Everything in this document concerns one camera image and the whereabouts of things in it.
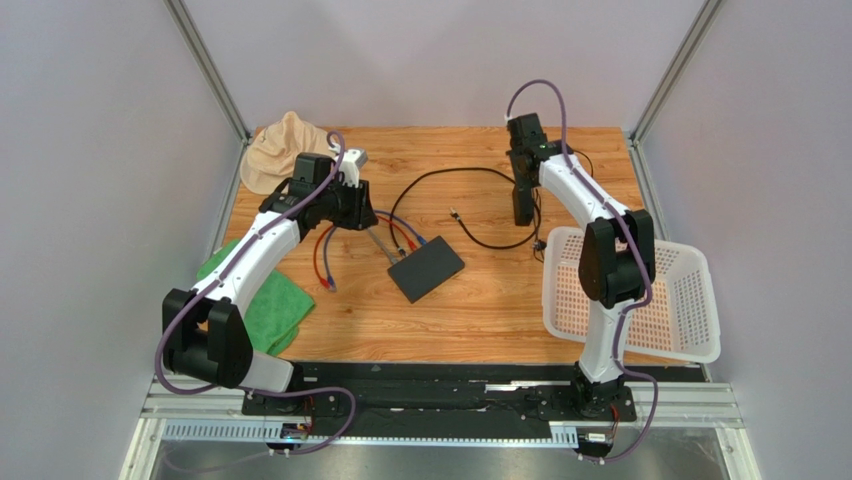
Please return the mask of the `black network switch box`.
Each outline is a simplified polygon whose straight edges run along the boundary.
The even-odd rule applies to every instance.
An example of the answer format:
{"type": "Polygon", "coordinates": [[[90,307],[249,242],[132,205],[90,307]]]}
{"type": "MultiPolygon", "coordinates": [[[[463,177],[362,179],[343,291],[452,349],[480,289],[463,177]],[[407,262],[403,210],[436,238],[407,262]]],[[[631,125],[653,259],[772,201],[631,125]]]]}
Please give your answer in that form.
{"type": "Polygon", "coordinates": [[[387,269],[389,277],[410,303],[416,303],[465,268],[465,262],[442,237],[387,269]]]}

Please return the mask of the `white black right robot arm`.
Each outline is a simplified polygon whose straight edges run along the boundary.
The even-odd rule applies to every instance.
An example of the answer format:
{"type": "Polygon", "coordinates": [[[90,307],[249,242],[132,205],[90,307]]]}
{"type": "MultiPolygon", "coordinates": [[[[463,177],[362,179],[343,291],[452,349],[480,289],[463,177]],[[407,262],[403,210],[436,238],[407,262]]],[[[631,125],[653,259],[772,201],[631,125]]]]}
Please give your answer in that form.
{"type": "Polygon", "coordinates": [[[533,191],[542,187],[585,229],[578,278],[589,300],[589,321],[574,367],[572,403],[589,416],[612,403],[624,386],[630,315],[652,298],[653,220],[647,211],[632,211],[607,194],[564,140],[547,138],[536,114],[508,119],[507,130],[516,224],[532,222],[533,191]]]}

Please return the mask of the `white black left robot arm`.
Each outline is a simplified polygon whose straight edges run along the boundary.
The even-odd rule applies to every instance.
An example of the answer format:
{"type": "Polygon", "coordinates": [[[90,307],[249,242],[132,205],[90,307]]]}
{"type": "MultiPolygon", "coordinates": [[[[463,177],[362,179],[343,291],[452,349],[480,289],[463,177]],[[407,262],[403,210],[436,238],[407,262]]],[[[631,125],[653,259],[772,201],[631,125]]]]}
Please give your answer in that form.
{"type": "Polygon", "coordinates": [[[193,377],[204,390],[287,390],[294,365],[255,349],[243,316],[279,262],[321,222],[356,231],[377,224],[369,183],[360,177],[367,160],[359,148],[336,158],[297,156],[292,176],[263,200],[227,257],[192,289],[173,289],[164,299],[158,373],[193,377]]]}

